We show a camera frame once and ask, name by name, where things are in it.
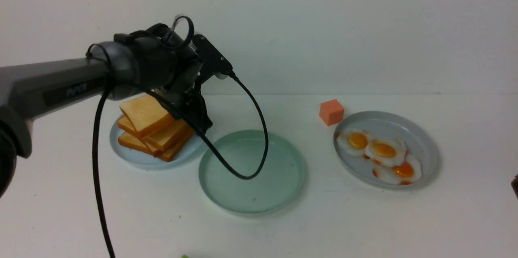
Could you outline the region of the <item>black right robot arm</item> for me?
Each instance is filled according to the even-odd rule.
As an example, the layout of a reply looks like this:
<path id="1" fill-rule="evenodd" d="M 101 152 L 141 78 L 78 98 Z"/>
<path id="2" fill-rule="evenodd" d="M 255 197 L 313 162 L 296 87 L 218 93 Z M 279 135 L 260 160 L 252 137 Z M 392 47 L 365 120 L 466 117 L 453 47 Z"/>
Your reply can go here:
<path id="1" fill-rule="evenodd" d="M 513 192 L 516 196 L 516 198 L 518 199 L 518 174 L 516 174 L 513 178 L 513 180 L 511 181 L 511 187 L 513 189 Z"/>

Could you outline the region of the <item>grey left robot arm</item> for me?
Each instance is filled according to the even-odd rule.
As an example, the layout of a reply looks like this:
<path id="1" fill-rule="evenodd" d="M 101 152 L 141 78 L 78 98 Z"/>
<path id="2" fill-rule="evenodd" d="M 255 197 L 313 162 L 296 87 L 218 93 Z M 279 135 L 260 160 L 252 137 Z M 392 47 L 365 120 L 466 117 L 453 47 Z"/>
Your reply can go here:
<path id="1" fill-rule="evenodd" d="M 0 72 L 1 193 L 11 184 L 17 157 L 32 151 L 32 123 L 37 118 L 102 94 L 120 101 L 153 90 L 184 118 L 206 133 L 212 127 L 199 79 L 202 58 L 173 27 L 159 23 L 112 41 L 92 44 L 83 58 L 6 66 Z"/>

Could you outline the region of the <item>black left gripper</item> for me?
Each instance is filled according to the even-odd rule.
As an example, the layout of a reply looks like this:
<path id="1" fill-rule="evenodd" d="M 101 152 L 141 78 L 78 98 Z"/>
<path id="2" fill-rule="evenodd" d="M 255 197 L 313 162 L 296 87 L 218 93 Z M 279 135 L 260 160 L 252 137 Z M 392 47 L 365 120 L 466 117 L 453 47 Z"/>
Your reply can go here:
<path id="1" fill-rule="evenodd" d="M 183 120 L 197 135 L 213 126 L 200 90 L 193 90 L 202 68 L 200 56 L 164 24 L 144 31 L 114 35 L 116 98 L 138 93 L 137 87 L 154 90 L 172 103 L 170 114 Z"/>

